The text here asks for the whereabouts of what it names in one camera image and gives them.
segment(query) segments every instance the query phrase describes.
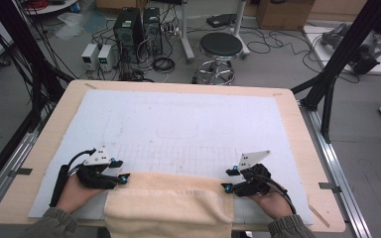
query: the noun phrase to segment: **black pole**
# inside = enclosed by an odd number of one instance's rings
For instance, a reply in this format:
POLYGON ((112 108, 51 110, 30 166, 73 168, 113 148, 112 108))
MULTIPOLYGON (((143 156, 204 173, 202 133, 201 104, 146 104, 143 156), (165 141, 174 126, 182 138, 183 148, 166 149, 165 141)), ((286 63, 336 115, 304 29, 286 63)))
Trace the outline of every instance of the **black pole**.
POLYGON ((373 30, 381 17, 381 0, 368 0, 352 23, 345 37, 336 48, 323 71, 311 80, 292 88, 299 93, 312 87, 308 96, 301 100, 309 110, 317 110, 318 104, 325 97, 320 131, 327 143, 329 139, 330 111, 332 107, 333 89, 339 74, 356 54, 357 50, 373 30))
POLYGON ((70 82, 73 78, 48 63, 21 14, 12 0, 0 0, 0 22, 30 65, 35 113, 31 126, 33 129, 41 122, 43 105, 49 101, 58 102, 64 94, 59 79, 70 82))

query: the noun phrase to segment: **beige cloth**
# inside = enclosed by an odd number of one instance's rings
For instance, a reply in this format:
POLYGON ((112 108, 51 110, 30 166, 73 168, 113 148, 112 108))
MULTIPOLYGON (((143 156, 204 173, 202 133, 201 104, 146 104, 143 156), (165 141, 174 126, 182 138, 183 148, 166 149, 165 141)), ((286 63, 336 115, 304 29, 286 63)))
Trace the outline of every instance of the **beige cloth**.
POLYGON ((220 179, 133 173, 109 191, 104 213, 112 238, 230 237, 233 195, 220 179))

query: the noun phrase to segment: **concrete floor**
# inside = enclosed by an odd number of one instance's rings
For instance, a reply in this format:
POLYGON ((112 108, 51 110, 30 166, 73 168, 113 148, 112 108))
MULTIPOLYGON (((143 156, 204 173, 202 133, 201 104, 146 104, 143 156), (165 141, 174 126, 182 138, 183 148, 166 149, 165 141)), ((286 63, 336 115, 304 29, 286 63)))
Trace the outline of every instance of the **concrete floor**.
MULTIPOLYGON (((70 70, 77 76, 87 79, 85 68, 80 55, 86 45, 91 42, 91 34, 103 29, 105 20, 92 8, 84 11, 84 32, 79 37, 70 40, 61 40, 55 36, 50 37, 53 49, 63 59, 70 70)), ((45 28, 58 30, 62 25, 49 26, 59 21, 56 15, 43 18, 45 28)), ((204 22, 205 18, 189 20, 189 26, 200 29, 209 29, 204 22)), ((247 18, 243 21, 245 27, 256 27, 254 19, 247 18)), ((171 59, 176 63, 176 69, 168 74, 148 71, 147 78, 156 82, 165 83, 191 83, 191 78, 198 66, 206 60, 198 50, 198 41, 206 32, 190 32, 189 39, 195 59, 187 64, 186 56, 181 46, 179 37, 172 37, 173 46, 171 59)), ((301 32, 286 32, 293 36, 304 38, 301 32)), ((284 43, 291 43, 296 52, 307 50, 308 46, 293 37, 279 35, 284 43)), ((253 51, 265 52, 267 47, 257 42, 262 42, 259 32, 243 28, 241 37, 253 51)), ((270 45, 274 41, 267 39, 270 45)), ((165 46, 165 53, 171 49, 165 46)), ((233 86, 251 87, 283 87, 292 88, 316 76, 317 73, 308 69, 303 63, 305 54, 295 55, 290 46, 272 48, 267 54, 252 54, 246 59, 235 59, 233 67, 236 71, 236 80, 233 86)), ((314 70, 320 70, 316 61, 306 59, 314 70)), ((349 80, 356 80, 354 76, 345 75, 349 80)), ((361 75, 358 83, 351 83, 339 79, 335 85, 332 115, 330 122, 330 139, 336 155, 345 172, 351 190, 363 213, 373 237, 381 237, 381 76, 361 75)), ((308 91, 296 95, 302 99, 308 91)), ((30 111, 29 95, 21 76, 13 65, 0 65, 0 151, 9 141, 22 120, 30 111)), ((0 237, 16 237, 24 226, 0 225, 0 237)), ((95 228, 79 228, 78 237, 96 237, 95 228)), ((325 234, 317 233, 317 237, 354 237, 352 230, 347 225, 344 233, 325 234)), ((267 233, 256 233, 255 237, 269 237, 267 233)))

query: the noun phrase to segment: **stool base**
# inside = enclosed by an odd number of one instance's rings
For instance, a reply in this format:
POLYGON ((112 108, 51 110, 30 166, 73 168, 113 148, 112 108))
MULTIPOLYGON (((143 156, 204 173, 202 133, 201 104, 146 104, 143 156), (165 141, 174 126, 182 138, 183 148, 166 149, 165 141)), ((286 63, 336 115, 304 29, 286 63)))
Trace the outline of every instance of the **stool base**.
POLYGON ((234 78, 234 70, 229 60, 206 61, 197 69, 196 73, 196 79, 211 85, 231 85, 234 78))

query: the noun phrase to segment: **sleeve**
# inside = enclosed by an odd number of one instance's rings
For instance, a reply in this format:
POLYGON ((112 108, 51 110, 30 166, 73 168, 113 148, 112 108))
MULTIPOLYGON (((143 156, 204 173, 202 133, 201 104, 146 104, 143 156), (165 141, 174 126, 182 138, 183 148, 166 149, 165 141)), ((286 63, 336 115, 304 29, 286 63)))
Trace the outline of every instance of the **sleeve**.
POLYGON ((271 222, 268 229, 272 238, 315 238, 299 215, 286 216, 271 222))
POLYGON ((68 213, 51 207, 36 223, 25 229, 19 238, 74 238, 77 221, 68 213))

